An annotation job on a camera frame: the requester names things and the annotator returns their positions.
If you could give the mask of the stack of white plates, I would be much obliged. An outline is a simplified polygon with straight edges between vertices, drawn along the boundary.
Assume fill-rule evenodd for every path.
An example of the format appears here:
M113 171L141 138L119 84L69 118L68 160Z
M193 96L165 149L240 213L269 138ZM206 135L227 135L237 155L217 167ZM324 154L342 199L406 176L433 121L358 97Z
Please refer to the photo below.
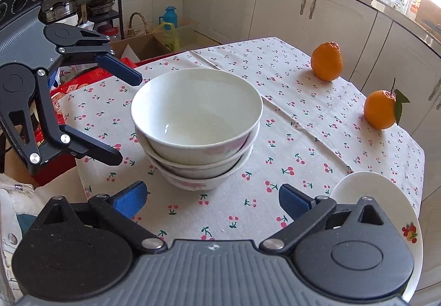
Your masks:
M423 264L423 240L413 204L396 185L372 171L356 171L345 176L331 192L330 197L339 204L354 204L363 196L371 196L380 205L409 247L413 259L413 274L402 298L409 302L419 283Z

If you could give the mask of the cardboard box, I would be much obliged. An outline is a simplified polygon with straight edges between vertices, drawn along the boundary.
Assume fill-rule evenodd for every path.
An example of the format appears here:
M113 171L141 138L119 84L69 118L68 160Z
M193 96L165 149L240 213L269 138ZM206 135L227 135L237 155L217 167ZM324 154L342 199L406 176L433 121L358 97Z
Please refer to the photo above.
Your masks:
M144 60L172 53L172 51L153 34L113 42L111 43L111 47L115 52L116 58L128 58L133 63L139 63Z

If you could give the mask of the red snack box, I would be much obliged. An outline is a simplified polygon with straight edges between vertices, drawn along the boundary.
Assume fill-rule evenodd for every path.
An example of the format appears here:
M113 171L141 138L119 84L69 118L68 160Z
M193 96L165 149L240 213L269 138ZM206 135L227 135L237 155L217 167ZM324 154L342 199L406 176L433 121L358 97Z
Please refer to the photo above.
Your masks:
M58 119L59 125L65 125L67 121L66 114L61 112L59 101L65 95L71 95L76 90L82 90L86 88L87 92L91 92L88 88L89 85L111 77L112 74L106 72L100 67L92 68L87 71L81 72L77 77L74 77L70 81L61 84L57 88L51 91L52 104L55 109L55 113ZM32 175L32 183L37 187L42 187L48 184L50 181L62 175L65 171L68 171L76 166L76 159L71 154L61 154L55 159L51 160L42 167L37 174Z

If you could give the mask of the wicker basket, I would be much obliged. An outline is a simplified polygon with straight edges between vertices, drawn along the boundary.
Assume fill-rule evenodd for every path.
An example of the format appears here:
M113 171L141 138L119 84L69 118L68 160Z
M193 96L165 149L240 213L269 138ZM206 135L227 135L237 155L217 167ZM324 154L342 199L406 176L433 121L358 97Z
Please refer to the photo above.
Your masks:
M144 18L144 15L139 12L133 12L128 21L128 28L126 37L132 38L139 35L146 35L149 33L149 24Z

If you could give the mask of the yellow plastic bag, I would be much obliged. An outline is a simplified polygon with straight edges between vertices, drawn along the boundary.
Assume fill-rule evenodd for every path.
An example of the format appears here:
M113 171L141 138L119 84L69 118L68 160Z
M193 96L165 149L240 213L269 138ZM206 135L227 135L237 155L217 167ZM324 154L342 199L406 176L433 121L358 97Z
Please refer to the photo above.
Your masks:
M179 33L173 23L161 22L152 34L170 51L177 52L180 49Z

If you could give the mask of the blue thermos jug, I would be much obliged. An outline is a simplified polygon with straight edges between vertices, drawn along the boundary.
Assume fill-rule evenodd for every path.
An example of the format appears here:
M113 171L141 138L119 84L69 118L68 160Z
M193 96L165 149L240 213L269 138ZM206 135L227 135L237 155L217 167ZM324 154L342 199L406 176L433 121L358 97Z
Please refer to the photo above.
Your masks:
M165 13L158 18L160 26L165 28L166 31L170 31L172 28L178 28L178 15L176 14L176 8L169 6L165 9Z

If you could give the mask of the cherry print tablecloth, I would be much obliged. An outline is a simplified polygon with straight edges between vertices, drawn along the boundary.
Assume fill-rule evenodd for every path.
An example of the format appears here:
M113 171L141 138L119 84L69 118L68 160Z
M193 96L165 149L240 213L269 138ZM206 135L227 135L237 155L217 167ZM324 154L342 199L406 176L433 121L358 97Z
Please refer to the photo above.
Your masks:
M355 171L372 171L395 184L419 210L424 152L401 127L377 131L363 117L364 95L350 82L319 80L310 59L277 38L188 51L143 65L145 81L166 72L213 67L237 74L259 91L264 110L248 162L210 191L168 183L146 158L131 120L135 88L114 77L69 92L59 102L66 123L120 150L108 167L77 162L84 193L114 194L134 181L148 188L135 217L167 242L175 239L260 241L290 223L278 190L290 184L310 196L329 194Z

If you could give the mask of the orange with leaf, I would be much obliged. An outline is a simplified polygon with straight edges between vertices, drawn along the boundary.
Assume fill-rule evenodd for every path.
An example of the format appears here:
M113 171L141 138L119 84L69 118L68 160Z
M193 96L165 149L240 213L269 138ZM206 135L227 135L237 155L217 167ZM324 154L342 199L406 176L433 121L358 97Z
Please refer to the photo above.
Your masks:
M399 125L403 105L409 103L409 98L396 89L396 78L394 78L390 90L377 90L366 98L363 108L364 118L373 128L386 130L393 125Z

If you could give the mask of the bumpy orange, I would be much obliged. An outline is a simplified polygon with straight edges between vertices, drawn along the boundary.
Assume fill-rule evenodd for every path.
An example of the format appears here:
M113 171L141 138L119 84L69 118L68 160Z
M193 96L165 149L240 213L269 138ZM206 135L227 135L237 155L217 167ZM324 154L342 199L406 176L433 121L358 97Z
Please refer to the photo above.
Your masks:
M316 77L326 82L336 80L343 69L339 45L336 42L320 44L313 51L310 63Z

